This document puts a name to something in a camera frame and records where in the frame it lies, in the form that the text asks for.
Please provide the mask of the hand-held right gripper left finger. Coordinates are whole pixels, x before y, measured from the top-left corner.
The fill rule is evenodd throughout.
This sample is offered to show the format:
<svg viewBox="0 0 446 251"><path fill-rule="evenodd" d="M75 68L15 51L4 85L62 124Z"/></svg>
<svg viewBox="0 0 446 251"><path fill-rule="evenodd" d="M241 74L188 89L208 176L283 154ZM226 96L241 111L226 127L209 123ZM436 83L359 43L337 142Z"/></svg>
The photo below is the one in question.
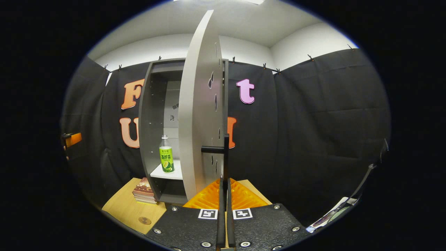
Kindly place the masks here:
<svg viewBox="0 0 446 251"><path fill-rule="evenodd" d="M217 208L170 206L145 234L168 251L219 251L225 244L223 178L210 184L216 189Z"/></svg>

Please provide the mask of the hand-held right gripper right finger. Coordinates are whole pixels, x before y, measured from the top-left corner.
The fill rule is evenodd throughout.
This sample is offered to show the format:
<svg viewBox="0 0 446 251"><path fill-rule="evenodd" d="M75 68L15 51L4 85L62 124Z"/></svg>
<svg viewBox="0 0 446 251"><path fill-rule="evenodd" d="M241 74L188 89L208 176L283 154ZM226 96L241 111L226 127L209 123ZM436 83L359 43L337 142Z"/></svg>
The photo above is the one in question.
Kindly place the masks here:
<svg viewBox="0 0 446 251"><path fill-rule="evenodd" d="M266 203L232 178L227 209L228 245L236 251L284 250L311 236L283 204Z"/></svg>

